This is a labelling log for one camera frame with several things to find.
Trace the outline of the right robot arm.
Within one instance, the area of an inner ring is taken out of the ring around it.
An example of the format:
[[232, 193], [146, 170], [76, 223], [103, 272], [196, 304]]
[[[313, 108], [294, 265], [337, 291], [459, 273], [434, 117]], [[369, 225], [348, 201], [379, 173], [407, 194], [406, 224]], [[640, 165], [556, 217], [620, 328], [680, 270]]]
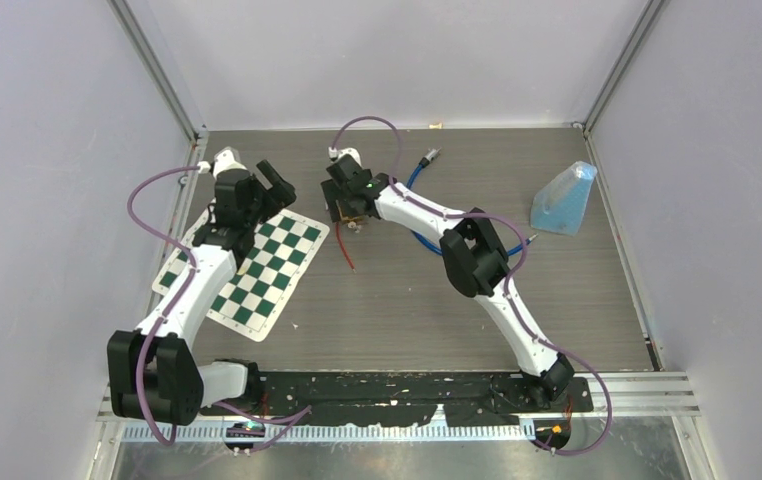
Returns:
[[494, 217], [478, 208], [465, 212], [442, 206], [384, 173], [374, 174], [353, 148], [332, 148], [329, 159], [329, 177], [321, 187], [333, 220], [373, 217], [436, 243], [452, 287], [475, 300], [509, 344], [528, 383], [531, 403], [546, 411], [562, 403], [574, 369], [549, 341], [516, 288]]

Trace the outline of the brass padlock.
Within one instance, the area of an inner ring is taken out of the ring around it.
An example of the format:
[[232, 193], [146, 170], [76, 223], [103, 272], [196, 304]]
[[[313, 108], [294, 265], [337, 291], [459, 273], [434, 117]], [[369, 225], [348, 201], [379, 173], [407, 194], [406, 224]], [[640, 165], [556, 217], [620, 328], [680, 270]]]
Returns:
[[367, 223], [368, 215], [360, 201], [336, 200], [335, 207], [337, 221], [346, 228], [359, 232]]

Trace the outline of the red cable lock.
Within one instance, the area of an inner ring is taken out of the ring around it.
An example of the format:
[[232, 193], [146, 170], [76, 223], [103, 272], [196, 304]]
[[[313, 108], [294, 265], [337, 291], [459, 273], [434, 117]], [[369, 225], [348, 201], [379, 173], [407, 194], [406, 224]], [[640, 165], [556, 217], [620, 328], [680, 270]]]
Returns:
[[342, 231], [341, 231], [341, 223], [340, 222], [334, 222], [334, 233], [335, 233], [335, 239], [337, 241], [337, 245], [340, 249], [340, 252], [348, 265], [348, 268], [352, 273], [356, 273], [356, 267], [355, 264], [351, 258], [351, 256], [348, 253], [348, 250], [345, 246], [345, 243], [342, 238]]

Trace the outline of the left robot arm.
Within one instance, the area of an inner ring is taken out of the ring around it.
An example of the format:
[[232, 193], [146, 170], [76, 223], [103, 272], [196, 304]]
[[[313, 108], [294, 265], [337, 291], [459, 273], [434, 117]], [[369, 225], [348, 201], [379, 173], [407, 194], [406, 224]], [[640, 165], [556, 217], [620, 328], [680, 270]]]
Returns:
[[251, 172], [236, 161], [213, 161], [214, 205], [191, 246], [178, 243], [187, 265], [158, 306], [133, 330], [108, 341], [110, 401], [122, 418], [186, 426], [199, 411], [226, 400], [237, 412], [255, 412], [262, 385], [242, 361], [197, 365], [192, 346], [218, 294], [248, 257], [259, 225], [296, 200], [295, 188], [267, 161]]

